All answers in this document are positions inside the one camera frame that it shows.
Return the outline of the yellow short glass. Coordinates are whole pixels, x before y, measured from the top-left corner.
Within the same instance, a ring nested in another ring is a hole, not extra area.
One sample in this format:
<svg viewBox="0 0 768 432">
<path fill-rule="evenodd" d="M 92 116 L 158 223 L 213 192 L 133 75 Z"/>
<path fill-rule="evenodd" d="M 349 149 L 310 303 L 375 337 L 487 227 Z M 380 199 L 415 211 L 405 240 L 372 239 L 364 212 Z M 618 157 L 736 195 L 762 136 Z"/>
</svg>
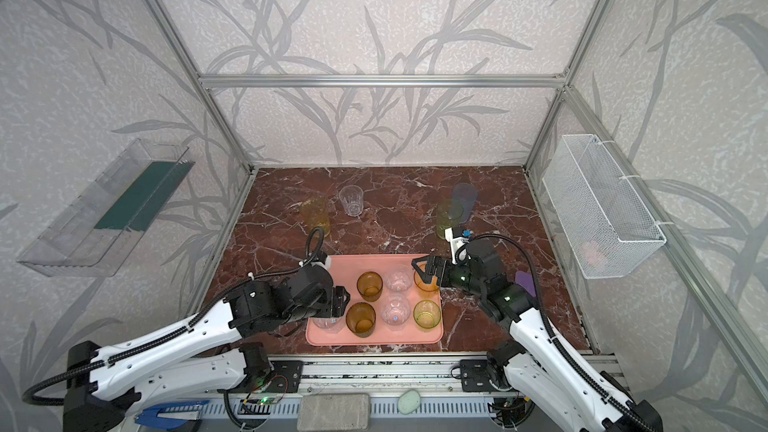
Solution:
<svg viewBox="0 0 768 432">
<path fill-rule="evenodd" d="M 439 293 L 438 279 L 436 276 L 429 276 L 427 281 L 424 281 L 418 272 L 413 274 L 414 285 L 417 287 L 420 294 L 423 296 L 434 295 Z"/>
</svg>

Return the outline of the clear faceted glass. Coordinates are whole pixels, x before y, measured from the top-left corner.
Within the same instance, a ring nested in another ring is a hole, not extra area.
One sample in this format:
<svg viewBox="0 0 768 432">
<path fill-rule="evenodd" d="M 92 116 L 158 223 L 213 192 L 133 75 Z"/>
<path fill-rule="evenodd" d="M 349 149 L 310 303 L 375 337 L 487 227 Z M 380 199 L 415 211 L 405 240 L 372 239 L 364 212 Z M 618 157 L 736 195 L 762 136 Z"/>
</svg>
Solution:
<svg viewBox="0 0 768 432">
<path fill-rule="evenodd" d="M 413 285 L 413 273 L 406 267 L 396 267 L 384 274 L 384 285 L 394 293 L 404 293 Z"/>
<path fill-rule="evenodd" d="M 359 217 L 364 210 L 364 191 L 357 185 L 347 185 L 338 194 L 345 213 L 351 217 Z"/>
<path fill-rule="evenodd" d="M 343 330 L 346 326 L 344 317 L 328 317 L 317 318 L 314 317 L 310 320 L 310 323 L 321 332 L 326 334 L 337 334 Z"/>
<path fill-rule="evenodd" d="M 401 330 L 411 317 L 412 307 L 405 295 L 396 293 L 383 300 L 378 312 L 389 329 Z"/>
</svg>

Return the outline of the green short glass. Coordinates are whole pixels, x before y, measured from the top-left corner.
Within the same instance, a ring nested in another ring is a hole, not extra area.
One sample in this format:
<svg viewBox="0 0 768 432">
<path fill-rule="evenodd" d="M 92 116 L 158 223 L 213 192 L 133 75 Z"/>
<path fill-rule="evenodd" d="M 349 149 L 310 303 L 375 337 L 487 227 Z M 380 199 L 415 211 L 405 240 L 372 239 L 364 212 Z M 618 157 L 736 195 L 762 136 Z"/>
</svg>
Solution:
<svg viewBox="0 0 768 432">
<path fill-rule="evenodd" d="M 434 329 L 442 321 L 442 309 L 432 300 L 421 300 L 414 306 L 413 319 L 421 329 Z"/>
</svg>

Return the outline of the amber dotted glass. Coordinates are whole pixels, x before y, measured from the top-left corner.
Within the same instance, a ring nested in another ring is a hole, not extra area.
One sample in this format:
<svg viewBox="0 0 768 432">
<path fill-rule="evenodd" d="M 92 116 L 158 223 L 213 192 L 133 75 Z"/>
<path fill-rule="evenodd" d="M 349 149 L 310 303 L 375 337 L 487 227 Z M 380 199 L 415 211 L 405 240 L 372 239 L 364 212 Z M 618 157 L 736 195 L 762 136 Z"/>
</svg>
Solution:
<svg viewBox="0 0 768 432">
<path fill-rule="evenodd" d="M 384 284 L 380 274 L 368 271 L 358 277 L 356 287 L 363 300 L 376 302 L 381 297 Z"/>
<path fill-rule="evenodd" d="M 376 311 L 370 303 L 358 302 L 351 305 L 345 316 L 347 328 L 357 337 L 369 337 L 375 330 Z"/>
</svg>

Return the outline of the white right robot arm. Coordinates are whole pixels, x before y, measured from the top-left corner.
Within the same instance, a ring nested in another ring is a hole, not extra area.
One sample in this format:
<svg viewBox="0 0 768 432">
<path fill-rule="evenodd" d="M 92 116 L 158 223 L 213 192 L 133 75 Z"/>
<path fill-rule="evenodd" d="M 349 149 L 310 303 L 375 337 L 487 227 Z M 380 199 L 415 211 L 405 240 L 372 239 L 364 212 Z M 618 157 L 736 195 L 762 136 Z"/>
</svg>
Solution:
<svg viewBox="0 0 768 432">
<path fill-rule="evenodd" d="M 565 431 L 663 430 L 650 403 L 633 401 L 556 332 L 542 293 L 530 294 L 508 277 L 496 238 L 459 238 L 451 243 L 451 257 L 428 255 L 412 262 L 424 283 L 475 296 L 480 309 L 508 330 L 509 341 L 487 354 L 492 383 L 530 398 Z"/>
</svg>

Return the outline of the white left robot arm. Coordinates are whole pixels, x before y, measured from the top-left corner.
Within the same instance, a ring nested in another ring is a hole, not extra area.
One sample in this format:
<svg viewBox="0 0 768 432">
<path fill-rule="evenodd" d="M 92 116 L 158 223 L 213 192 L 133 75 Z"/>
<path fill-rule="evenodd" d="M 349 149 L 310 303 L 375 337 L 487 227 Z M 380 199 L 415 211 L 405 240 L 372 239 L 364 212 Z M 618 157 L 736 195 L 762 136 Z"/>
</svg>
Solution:
<svg viewBox="0 0 768 432">
<path fill-rule="evenodd" d="M 66 371 L 30 386 L 22 400 L 62 408 L 66 431 L 109 431 L 156 403 L 205 389 L 237 389 L 267 376 L 269 361 L 256 346 L 220 359 L 199 355 L 304 319 L 340 318 L 349 301 L 321 262 L 247 278 L 197 314 L 142 337 L 72 347 Z"/>
</svg>

